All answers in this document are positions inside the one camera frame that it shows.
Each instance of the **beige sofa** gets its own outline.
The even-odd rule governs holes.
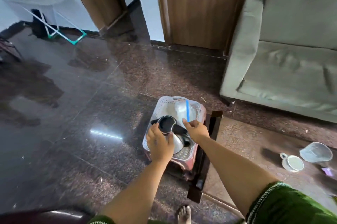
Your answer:
[[[220,95],[337,123],[337,0],[246,0]]]

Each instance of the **sofa backrest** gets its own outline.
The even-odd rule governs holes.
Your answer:
[[[337,50],[337,0],[265,0],[260,40]]]

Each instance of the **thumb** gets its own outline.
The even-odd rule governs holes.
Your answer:
[[[190,125],[190,123],[188,123],[186,119],[183,119],[183,124],[184,124],[184,126],[185,126],[185,128],[186,128],[187,130],[189,130],[189,129],[192,128],[191,125]]]
[[[172,132],[170,132],[168,134],[168,144],[169,145],[174,145],[174,142],[173,142],[173,133]]]

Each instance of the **forearm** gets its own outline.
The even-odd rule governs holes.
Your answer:
[[[166,162],[152,162],[122,192],[108,203],[101,214],[116,224],[147,223]]]
[[[200,138],[198,143],[215,167],[236,207],[244,216],[262,190],[269,183],[278,180],[250,160],[226,149],[209,137]]]

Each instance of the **bare foot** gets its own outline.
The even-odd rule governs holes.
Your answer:
[[[191,207],[189,205],[178,209],[177,222],[178,224],[192,224]]]

